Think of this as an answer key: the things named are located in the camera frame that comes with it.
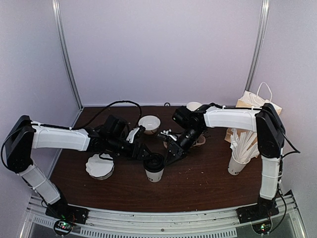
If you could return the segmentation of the cardboard cup carrier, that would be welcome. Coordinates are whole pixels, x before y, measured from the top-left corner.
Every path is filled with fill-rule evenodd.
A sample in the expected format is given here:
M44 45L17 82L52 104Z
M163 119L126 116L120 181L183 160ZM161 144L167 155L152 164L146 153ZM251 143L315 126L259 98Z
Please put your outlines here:
M203 136L203 134L201 134L190 148L204 145L205 142L206 142L206 138ZM167 148L167 142L163 142L163 145L165 148Z

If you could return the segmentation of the stack of white paper cups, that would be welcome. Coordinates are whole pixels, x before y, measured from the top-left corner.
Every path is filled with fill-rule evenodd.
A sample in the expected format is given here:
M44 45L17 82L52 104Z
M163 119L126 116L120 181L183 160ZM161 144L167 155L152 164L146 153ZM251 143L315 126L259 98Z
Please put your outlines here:
M195 111L201 106L202 106L202 104L199 102L189 102L189 103L187 103L186 108L190 111Z

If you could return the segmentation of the single white paper cup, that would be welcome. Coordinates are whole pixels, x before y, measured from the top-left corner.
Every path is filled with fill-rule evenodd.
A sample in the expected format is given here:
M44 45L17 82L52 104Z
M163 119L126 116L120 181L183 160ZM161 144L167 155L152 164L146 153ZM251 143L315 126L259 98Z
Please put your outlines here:
M144 164L146 176L151 182L159 182L163 175L164 165Z

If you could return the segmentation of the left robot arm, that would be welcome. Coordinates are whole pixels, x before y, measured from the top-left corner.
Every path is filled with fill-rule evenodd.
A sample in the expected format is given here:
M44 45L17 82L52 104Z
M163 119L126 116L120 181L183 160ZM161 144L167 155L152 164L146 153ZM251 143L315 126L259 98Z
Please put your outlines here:
M137 139L145 131L136 125L126 137L122 136L128 123L108 116L106 122L95 128L89 127L89 120L79 127L64 127L40 123L22 115L0 149L0 158L5 168L21 176L42 199L52 206L52 212L60 220L71 216L71 209L62 197L61 191L47 178L31 158L33 149L55 148L103 153L111 151L122 154L133 160L145 160L150 150Z

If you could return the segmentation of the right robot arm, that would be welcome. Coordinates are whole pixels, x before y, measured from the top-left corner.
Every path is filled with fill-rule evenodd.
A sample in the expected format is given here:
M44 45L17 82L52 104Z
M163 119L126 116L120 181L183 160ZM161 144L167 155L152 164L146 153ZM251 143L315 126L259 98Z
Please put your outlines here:
M259 108L239 108L204 104L191 111L185 106L177 108L172 119L184 130L178 138L162 132L167 142L164 165L183 159L198 137L212 127L248 130L257 134L258 151L262 158L262 183L254 215L264 219L273 211L278 191L284 143L289 139L285 127L271 103Z

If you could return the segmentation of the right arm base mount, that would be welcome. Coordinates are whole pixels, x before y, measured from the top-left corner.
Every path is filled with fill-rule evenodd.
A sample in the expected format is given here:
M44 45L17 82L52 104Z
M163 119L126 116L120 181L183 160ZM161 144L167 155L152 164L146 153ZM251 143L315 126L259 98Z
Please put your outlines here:
M258 235L268 235L272 229L271 217L279 214L275 198L272 200L258 197L257 203L236 209L239 223L252 223Z

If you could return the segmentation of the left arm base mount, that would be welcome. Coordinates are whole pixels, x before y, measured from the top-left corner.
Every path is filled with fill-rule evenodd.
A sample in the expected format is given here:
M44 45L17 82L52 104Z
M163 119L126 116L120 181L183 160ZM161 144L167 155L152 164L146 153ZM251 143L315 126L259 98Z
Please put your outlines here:
M47 206L46 215L57 218L53 225L53 231L61 237L69 235L78 224L86 224L89 210L77 206L71 206L63 201L49 204L43 200Z

